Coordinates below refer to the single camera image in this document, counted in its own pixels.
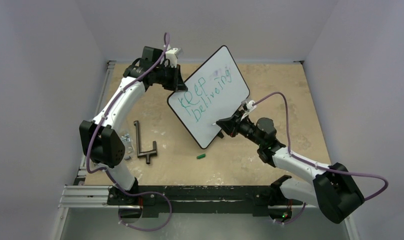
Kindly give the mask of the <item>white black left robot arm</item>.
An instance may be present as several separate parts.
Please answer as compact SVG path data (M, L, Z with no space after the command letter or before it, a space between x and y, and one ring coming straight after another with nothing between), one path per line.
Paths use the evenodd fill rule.
M108 202L133 205L142 201L139 184L123 159L126 147L120 138L120 128L127 114L148 88L154 84L165 90L184 92L185 86L178 64L181 48L165 45L164 49L144 47L123 72L123 77L106 106L90 121L79 125L80 141L89 174L102 171L112 181Z

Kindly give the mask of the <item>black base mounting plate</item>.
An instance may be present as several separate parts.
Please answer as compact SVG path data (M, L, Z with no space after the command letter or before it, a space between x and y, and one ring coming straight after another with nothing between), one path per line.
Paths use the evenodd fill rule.
M302 206L288 200L278 187L270 185L140 185L140 196L128 196L118 188L108 188L107 205L121 209L136 207L144 218L160 213L250 214L253 217L279 216L277 209Z

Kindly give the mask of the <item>green marker cap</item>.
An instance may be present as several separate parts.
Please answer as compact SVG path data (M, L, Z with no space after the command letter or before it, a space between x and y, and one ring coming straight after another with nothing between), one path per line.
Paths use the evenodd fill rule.
M206 157L206 154L204 153L204 154L198 155L198 156L196 157L196 159L197 159L197 160L200 160L200 159L203 159L203 158L205 158L205 157Z

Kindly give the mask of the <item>aluminium frame rail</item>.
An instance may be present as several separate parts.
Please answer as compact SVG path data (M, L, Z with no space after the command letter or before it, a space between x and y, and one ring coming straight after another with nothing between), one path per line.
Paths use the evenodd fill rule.
M107 63L102 89L96 104L95 114L98 114L104 108L115 65L115 60L110 60ZM66 185L64 187L58 204L59 209L108 207L107 200L109 187L103 185L84 185L86 177L87 164L85 158L82 157L75 178L77 183Z

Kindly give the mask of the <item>white whiteboard black frame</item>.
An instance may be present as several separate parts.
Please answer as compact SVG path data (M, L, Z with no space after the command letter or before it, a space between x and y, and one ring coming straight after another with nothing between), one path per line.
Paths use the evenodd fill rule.
M229 48L222 45L186 80L187 91L174 92L167 104L201 149L221 131L213 126L228 118L250 96L250 89Z

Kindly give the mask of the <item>clear plastic screw box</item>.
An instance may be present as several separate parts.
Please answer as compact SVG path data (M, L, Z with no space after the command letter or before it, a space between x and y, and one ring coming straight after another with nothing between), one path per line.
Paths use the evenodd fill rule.
M104 129L97 134L90 150L90 160L109 168L119 165L126 155L126 147L115 130Z

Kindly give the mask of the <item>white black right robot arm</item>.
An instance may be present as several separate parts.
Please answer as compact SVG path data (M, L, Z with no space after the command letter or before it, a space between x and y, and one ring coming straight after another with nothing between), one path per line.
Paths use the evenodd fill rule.
M329 221L339 224L367 200L343 164L327 165L292 153L277 139L270 118L261 117L252 122L238 110L231 117L217 120L215 125L232 138L242 135L255 143L263 163L301 179L290 177L271 189L270 196L278 204L288 199L299 200L319 208Z

